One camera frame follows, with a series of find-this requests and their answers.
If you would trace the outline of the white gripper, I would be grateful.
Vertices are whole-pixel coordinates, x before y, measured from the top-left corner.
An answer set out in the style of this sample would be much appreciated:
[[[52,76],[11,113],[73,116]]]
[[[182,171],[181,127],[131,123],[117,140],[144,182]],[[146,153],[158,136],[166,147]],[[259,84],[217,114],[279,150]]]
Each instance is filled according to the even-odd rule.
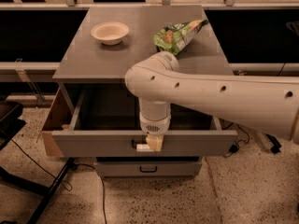
[[[171,116],[167,116],[160,120],[150,120],[140,114],[139,119],[141,130],[148,134],[146,142],[149,148],[153,151],[161,151],[164,140],[162,134],[168,131]]]

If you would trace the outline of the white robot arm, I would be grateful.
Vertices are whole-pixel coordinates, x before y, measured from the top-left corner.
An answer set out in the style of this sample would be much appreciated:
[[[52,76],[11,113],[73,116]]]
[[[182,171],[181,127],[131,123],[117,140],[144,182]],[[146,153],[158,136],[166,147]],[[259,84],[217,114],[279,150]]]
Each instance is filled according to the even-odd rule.
[[[139,99],[140,126],[155,151],[162,148],[171,104],[299,143],[299,80],[295,77],[193,75],[162,51],[131,66],[125,85]]]

